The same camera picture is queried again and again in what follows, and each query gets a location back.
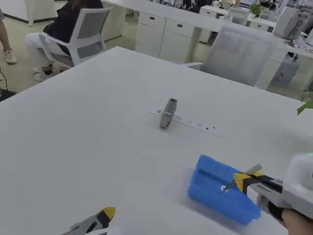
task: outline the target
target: hand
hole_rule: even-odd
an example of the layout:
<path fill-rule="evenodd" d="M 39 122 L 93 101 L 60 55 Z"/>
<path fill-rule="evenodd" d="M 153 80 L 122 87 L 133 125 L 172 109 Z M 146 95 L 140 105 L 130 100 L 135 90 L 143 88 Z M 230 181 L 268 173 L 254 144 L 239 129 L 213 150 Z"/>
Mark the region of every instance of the hand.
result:
<path fill-rule="evenodd" d="M 289 235 L 312 235 L 313 221 L 306 220 L 295 211 L 284 210 L 282 218 L 286 224 Z"/>

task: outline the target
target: green plant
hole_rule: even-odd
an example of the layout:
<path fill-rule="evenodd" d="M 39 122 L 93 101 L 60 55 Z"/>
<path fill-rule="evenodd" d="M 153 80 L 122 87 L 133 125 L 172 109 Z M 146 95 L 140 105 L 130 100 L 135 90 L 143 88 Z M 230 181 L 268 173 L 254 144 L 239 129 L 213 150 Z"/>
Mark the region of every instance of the green plant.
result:
<path fill-rule="evenodd" d="M 262 13 L 262 6 L 260 4 L 251 4 L 249 6 L 249 12 L 254 14 L 256 17 L 259 17 Z"/>
<path fill-rule="evenodd" d="M 305 109 L 313 109 L 313 91 L 304 91 L 301 97 L 301 102 L 306 101 L 304 105 L 297 109 L 298 115 Z"/>

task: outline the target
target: blue box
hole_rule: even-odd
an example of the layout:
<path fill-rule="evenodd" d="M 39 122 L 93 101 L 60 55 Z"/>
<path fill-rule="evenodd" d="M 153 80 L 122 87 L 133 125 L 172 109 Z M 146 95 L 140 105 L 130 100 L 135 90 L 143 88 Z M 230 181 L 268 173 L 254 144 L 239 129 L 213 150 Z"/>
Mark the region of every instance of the blue box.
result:
<path fill-rule="evenodd" d="M 193 173 L 188 195 L 190 198 L 210 207 L 240 224 L 247 225 L 258 219 L 261 210 L 237 187 L 227 192 L 221 186 L 233 180 L 233 173 L 240 172 L 209 156 L 201 155 Z"/>

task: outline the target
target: leg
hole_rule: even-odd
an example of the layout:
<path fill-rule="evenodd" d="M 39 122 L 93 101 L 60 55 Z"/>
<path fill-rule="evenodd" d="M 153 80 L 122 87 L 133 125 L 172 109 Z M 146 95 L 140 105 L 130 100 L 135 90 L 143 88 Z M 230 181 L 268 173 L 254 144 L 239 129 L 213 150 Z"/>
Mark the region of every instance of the leg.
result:
<path fill-rule="evenodd" d="M 5 27 L 4 23 L 3 23 L 3 19 L 4 19 L 4 15 L 3 15 L 3 13 L 1 12 L 1 9 L 0 9 L 0 42 L 3 45 L 3 51 L 4 51 L 4 54 L 5 54 L 6 62 L 9 65 L 13 65 L 13 64 L 17 63 L 17 59 L 14 56 L 13 50 L 12 50 L 12 48 L 10 46 L 8 33 L 6 31 L 6 27 Z"/>
<path fill-rule="evenodd" d="M 46 39 L 46 42 L 48 43 L 49 50 L 53 54 L 57 55 L 63 55 L 67 56 L 59 47 L 58 44 L 56 44 L 54 41 Z M 33 63 L 35 68 L 33 71 L 37 73 L 34 76 L 34 79 L 37 81 L 44 81 L 50 77 L 52 77 L 52 63 L 53 61 L 50 61 L 47 56 L 45 55 L 45 52 L 43 50 L 43 44 L 39 39 L 39 33 L 30 33 L 26 36 L 26 44 L 27 44 L 27 50 L 30 55 L 30 57 L 33 59 Z"/>
<path fill-rule="evenodd" d="M 0 21 L 0 41 L 3 45 L 3 50 L 11 49 L 8 33 L 6 31 L 3 21 Z"/>

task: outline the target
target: power strip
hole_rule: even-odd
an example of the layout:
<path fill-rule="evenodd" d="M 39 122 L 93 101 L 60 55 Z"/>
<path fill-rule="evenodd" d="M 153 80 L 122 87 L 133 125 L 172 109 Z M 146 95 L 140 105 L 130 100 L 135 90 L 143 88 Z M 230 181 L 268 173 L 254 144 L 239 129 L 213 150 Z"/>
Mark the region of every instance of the power strip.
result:
<path fill-rule="evenodd" d="M 158 116 L 161 116 L 161 113 L 162 113 L 161 109 L 155 109 L 153 111 L 150 111 L 150 114 L 154 114 L 154 115 L 158 115 Z M 221 134 L 219 133 L 216 126 L 214 126 L 214 125 L 204 124 L 202 122 L 195 121 L 192 118 L 183 117 L 183 116 L 178 115 L 178 114 L 173 115 L 172 121 L 178 122 L 178 123 L 183 124 L 185 126 L 195 128 L 195 129 L 200 130 L 200 131 L 204 131 L 204 132 L 209 133 L 213 136 L 221 137 Z"/>

